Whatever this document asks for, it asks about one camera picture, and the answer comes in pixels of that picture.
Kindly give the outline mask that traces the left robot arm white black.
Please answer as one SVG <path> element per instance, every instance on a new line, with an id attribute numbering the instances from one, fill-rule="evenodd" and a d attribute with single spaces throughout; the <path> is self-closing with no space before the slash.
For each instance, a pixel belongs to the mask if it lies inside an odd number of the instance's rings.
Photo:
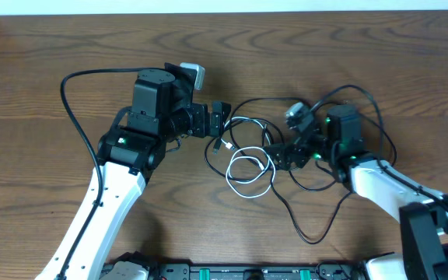
<path id="1" fill-rule="evenodd" d="M 132 104 L 120 109 L 95 149 L 88 191 L 39 279 L 98 279 L 118 231 L 166 146 L 183 135 L 218 138 L 231 106 L 194 103 L 205 69 L 197 64 L 136 68 Z"/>

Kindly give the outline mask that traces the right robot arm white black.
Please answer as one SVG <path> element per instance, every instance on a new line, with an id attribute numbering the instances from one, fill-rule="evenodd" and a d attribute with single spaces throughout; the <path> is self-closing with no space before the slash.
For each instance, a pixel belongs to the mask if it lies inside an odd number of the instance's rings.
<path id="1" fill-rule="evenodd" d="M 364 261 L 366 279 L 448 279 L 448 194 L 427 188 L 396 171 L 365 147 L 361 115 L 352 105 L 327 112 L 321 131 L 314 112 L 302 103 L 285 114 L 297 136 L 265 147 L 281 170 L 302 168 L 310 159 L 328 163 L 334 179 L 366 198 L 400 224 L 402 252 Z"/>

